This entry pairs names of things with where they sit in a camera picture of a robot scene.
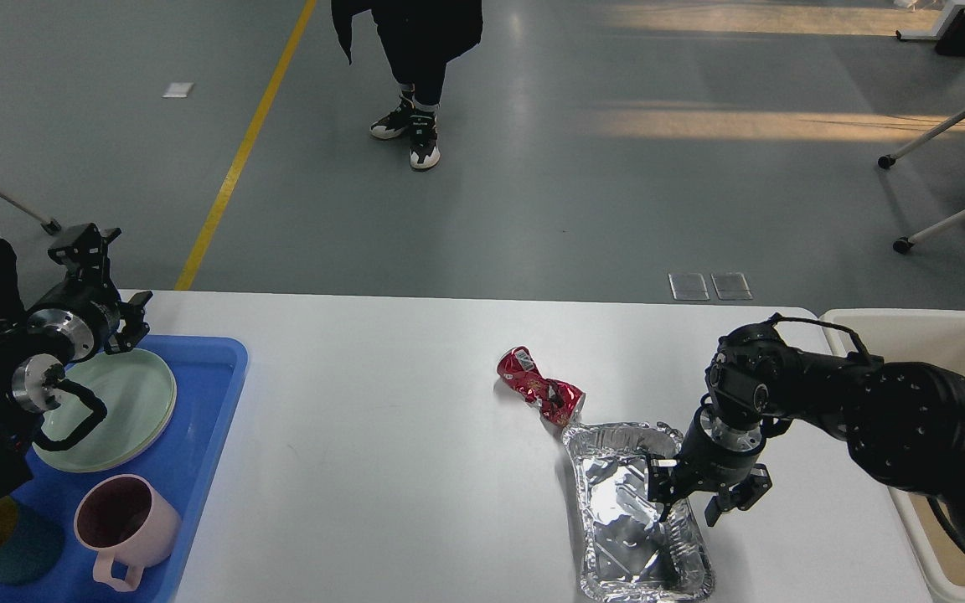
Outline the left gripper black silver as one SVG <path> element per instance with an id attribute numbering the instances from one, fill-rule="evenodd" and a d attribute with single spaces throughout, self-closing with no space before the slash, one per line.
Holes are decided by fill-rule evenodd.
<path id="1" fill-rule="evenodd" d="M 70 355 L 58 355 L 66 363 L 84 362 L 101 348 L 107 354 L 130 352 L 150 332 L 145 316 L 153 291 L 138 291 L 122 301 L 112 283 L 110 244 L 121 233 L 120 228 L 80 223 L 62 230 L 47 251 L 66 268 L 66 280 L 27 311 L 23 325 L 68 340 Z"/>

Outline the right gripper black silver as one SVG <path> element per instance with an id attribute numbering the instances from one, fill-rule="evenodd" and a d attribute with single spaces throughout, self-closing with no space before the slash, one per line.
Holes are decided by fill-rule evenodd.
<path id="1" fill-rule="evenodd" d="M 677 458 L 647 455 L 647 498 L 658 505 L 659 522 L 693 492 L 716 492 L 704 509 L 709 527 L 731 510 L 750 510 L 772 488 L 765 463 L 761 427 L 748 430 L 728 426 L 713 407 L 700 407 Z"/>

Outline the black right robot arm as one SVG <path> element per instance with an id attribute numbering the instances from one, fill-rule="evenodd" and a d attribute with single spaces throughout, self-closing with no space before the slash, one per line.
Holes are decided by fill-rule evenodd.
<path id="1" fill-rule="evenodd" d="M 874 480 L 948 510 L 965 550 L 965 377 L 930 363 L 887 362 L 850 328 L 839 356 L 789 346 L 774 314 L 720 337 L 707 394 L 673 459 L 648 461 L 647 496 L 668 516 L 678 500 L 712 493 L 708 524 L 753 507 L 772 485 L 758 461 L 767 440 L 804 420 L 846 443 Z"/>

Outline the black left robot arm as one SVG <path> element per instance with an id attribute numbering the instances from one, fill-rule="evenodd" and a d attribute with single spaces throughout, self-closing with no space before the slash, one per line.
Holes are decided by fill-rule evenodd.
<path id="1" fill-rule="evenodd" d="M 65 451 L 107 417 L 91 389 L 66 378 L 97 353 L 126 353 L 149 332 L 150 291 L 122 299 L 111 279 L 110 245 L 121 229 L 66 229 L 49 257 L 65 278 L 22 319 L 0 327 L 0 499 L 30 481 L 32 446 Z"/>

